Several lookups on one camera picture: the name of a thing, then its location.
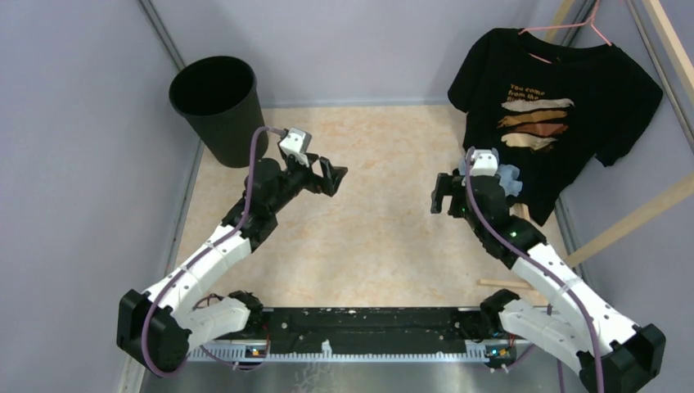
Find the light blue plastic trash bag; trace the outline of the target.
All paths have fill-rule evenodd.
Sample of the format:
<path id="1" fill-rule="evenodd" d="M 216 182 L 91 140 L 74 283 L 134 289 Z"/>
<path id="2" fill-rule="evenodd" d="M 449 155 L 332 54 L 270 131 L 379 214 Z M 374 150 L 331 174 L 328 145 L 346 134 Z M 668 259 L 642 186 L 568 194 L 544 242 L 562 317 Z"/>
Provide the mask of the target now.
<path id="1" fill-rule="evenodd" d="M 495 172 L 492 174 L 489 170 L 486 173 L 479 172 L 476 167 L 478 164 L 491 164 Z M 520 180 L 520 169 L 514 165 L 499 164 L 498 159 L 492 156 L 479 156 L 471 161 L 472 168 L 470 170 L 470 179 L 475 182 L 493 180 L 504 191 L 506 197 L 518 197 L 523 188 L 523 182 Z"/>

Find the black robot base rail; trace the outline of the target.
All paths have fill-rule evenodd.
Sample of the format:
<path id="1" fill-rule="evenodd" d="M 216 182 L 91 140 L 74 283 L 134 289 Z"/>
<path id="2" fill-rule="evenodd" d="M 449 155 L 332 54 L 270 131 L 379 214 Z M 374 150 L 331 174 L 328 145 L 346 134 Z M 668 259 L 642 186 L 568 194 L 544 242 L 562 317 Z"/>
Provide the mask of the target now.
<path id="1" fill-rule="evenodd" d="M 464 363 L 511 369 L 531 346 L 485 329 L 469 307 L 266 308 L 241 332 L 194 349 L 191 361 L 251 370 L 272 363 Z"/>

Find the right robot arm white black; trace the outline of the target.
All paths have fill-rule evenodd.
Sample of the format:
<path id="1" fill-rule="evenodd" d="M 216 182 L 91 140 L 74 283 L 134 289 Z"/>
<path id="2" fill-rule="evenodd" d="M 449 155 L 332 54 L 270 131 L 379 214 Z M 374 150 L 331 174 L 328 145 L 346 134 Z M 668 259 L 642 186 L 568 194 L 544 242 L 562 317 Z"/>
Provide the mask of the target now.
<path id="1" fill-rule="evenodd" d="M 490 337 L 519 336 L 544 350 L 579 377 L 589 392 L 637 392 L 660 374 L 665 334 L 641 326 L 603 300 L 557 254 L 529 221 L 510 213 L 496 177 L 478 175 L 467 191 L 458 171 L 441 173 L 431 211 L 465 219 L 483 249 L 525 280 L 552 307 L 535 309 L 502 289 L 480 305 L 480 327 Z"/>

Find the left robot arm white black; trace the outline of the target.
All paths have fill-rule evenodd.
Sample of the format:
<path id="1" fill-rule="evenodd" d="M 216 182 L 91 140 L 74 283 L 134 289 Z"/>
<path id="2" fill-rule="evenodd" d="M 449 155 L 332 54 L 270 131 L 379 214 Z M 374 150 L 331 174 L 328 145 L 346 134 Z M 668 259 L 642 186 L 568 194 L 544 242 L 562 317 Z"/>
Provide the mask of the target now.
<path id="1" fill-rule="evenodd" d="M 237 332 L 259 334 L 259 301 L 240 291 L 198 309 L 196 303 L 236 263 L 250 256 L 277 227 L 277 213 L 302 191 L 334 196 L 348 168 L 309 153 L 302 163 L 285 156 L 250 165 L 241 199 L 194 255 L 159 282 L 119 301 L 116 345 L 157 377 L 172 377 L 195 348 Z"/>

